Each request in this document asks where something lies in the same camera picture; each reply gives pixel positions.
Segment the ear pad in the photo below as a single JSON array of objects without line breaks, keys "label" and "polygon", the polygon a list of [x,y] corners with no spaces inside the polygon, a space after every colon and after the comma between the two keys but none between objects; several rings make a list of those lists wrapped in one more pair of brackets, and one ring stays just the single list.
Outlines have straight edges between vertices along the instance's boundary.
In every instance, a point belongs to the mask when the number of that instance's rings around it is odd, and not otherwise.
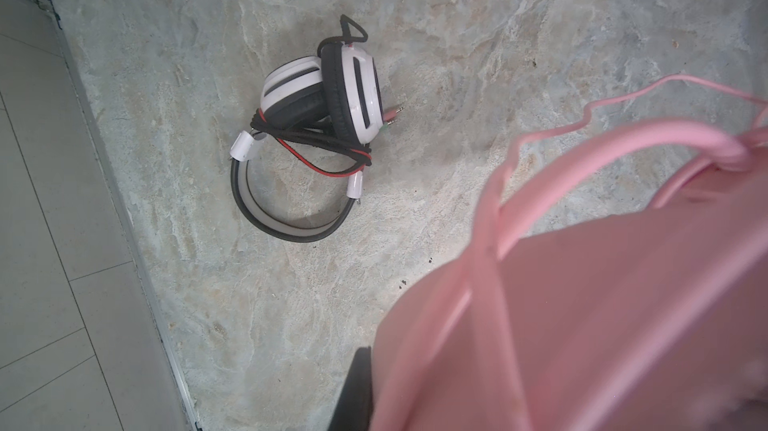
[{"label": "ear pad", "polygon": [[344,86],[344,70],[341,64],[341,43],[332,42],[324,45],[320,51],[322,65],[322,88],[326,92],[328,114],[333,123],[336,138],[343,141],[360,144],[352,124],[350,102],[346,97]]},{"label": "ear pad", "polygon": [[264,112],[264,119],[277,129],[309,126],[328,116],[322,84],[309,86],[279,100]]}]

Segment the headset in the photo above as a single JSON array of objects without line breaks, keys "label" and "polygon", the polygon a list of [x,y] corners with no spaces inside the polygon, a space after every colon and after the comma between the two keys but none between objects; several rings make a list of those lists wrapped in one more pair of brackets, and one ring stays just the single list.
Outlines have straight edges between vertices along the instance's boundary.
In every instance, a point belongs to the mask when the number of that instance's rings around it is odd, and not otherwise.
[{"label": "headset", "polygon": [[[342,35],[321,41],[317,56],[288,62],[266,77],[251,130],[240,132],[230,149],[230,183],[237,207],[261,231],[286,241],[318,241],[338,229],[362,194],[362,169],[371,165],[369,143],[402,110],[384,113],[373,57],[355,46],[368,41],[368,33],[346,15],[341,15],[340,23]],[[361,36],[353,36],[350,25]],[[273,136],[313,170],[325,176],[349,178],[346,204],[331,222],[297,227],[270,215],[256,203],[246,179],[248,161],[258,156],[267,136]],[[328,172],[306,160],[287,142],[349,156],[355,163],[343,171]]]}]

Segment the pink handle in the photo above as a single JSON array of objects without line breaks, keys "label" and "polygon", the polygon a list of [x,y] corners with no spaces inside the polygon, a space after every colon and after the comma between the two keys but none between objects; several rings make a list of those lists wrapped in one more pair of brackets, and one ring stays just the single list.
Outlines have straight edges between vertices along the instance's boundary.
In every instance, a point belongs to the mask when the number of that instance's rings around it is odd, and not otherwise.
[{"label": "pink handle", "polygon": [[768,110],[768,102],[739,90],[694,76],[672,75],[638,92],[588,103],[580,122],[530,133],[515,140],[510,145],[507,159],[494,169],[483,188],[472,241],[462,256],[448,265],[450,268],[443,274],[397,352],[391,374],[376,402],[371,431],[393,431],[405,426],[428,366],[470,302],[483,398],[490,424],[499,431],[532,429],[514,354],[498,261],[562,195],[619,156],[659,144],[683,144],[699,148],[725,169],[740,171],[750,166],[750,154],[737,139],[704,123],[649,120],[615,129],[577,146],[534,176],[500,208],[506,181],[517,167],[518,150],[525,142],[581,129],[589,123],[592,109],[631,100],[670,80],[697,82],[758,102]]}]

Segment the pink object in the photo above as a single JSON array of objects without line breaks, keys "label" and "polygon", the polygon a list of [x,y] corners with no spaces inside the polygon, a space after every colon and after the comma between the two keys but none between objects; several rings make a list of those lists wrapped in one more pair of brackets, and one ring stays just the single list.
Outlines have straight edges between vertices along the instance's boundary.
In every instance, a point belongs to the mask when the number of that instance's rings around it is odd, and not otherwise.
[{"label": "pink object", "polygon": [[[760,106],[733,137],[650,119],[557,158],[504,205],[521,145],[670,80]],[[523,135],[479,199],[472,240],[379,326],[371,431],[699,429],[768,384],[768,101],[672,75],[591,102],[580,122]],[[701,154],[639,213],[520,239],[615,158],[664,143]]]}]

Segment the gray stone surface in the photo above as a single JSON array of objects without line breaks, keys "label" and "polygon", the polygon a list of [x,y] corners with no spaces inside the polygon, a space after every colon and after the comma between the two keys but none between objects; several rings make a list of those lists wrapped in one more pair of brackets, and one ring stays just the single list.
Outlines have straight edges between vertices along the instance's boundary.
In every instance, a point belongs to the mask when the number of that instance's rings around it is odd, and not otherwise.
[{"label": "gray stone surface", "polygon": [[[766,0],[54,3],[206,431],[323,429],[353,350],[466,244],[480,187],[516,134],[671,72],[768,92]],[[315,244],[277,241],[239,215],[227,151],[264,76],[336,34],[341,13],[370,33],[385,105],[406,110],[372,143],[362,204],[341,229]],[[510,190],[622,122],[693,116],[736,132],[753,114],[671,84],[525,148]],[[638,210],[689,156],[670,147],[620,159],[533,232]],[[254,168],[259,193],[287,217],[339,203],[343,182],[274,142]]]}]

